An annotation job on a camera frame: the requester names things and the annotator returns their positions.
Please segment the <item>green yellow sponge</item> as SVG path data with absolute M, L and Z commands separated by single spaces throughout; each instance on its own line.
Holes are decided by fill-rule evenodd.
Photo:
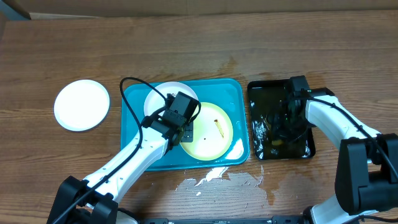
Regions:
M 283 140 L 278 139 L 278 140 L 272 141 L 271 144 L 272 144 L 273 146 L 281 146 L 281 145 L 284 144 L 284 142 L 283 142 Z

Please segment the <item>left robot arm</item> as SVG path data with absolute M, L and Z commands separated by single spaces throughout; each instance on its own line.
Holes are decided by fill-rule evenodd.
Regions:
M 193 122 L 146 116 L 136 136 L 103 167 L 82 180 L 69 176 L 61 183 L 48 223 L 133 222 L 133 217 L 119 210 L 121 199 L 149 166 L 183 141 L 184 135 L 193 137 Z

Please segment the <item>yellow plate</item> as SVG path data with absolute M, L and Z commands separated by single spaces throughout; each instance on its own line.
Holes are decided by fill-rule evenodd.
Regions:
M 181 142 L 195 159 L 211 161 L 221 157 L 233 141 L 233 125 L 227 113 L 213 103 L 202 102 L 193 122 L 193 141 Z

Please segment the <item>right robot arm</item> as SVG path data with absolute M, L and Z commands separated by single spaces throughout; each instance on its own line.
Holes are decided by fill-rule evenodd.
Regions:
M 327 88 L 291 91 L 272 107 L 271 133 L 284 142 L 312 125 L 339 150 L 335 193 L 303 212 L 303 223 L 359 223 L 397 207 L 397 135 L 381 134 L 346 110 Z

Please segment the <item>large white plate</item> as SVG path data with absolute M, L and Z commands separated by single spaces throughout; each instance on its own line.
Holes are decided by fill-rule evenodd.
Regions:
M 77 80 L 57 95 L 53 112 L 63 128 L 81 132 L 99 125 L 108 114 L 110 97 L 107 89 L 94 80 Z

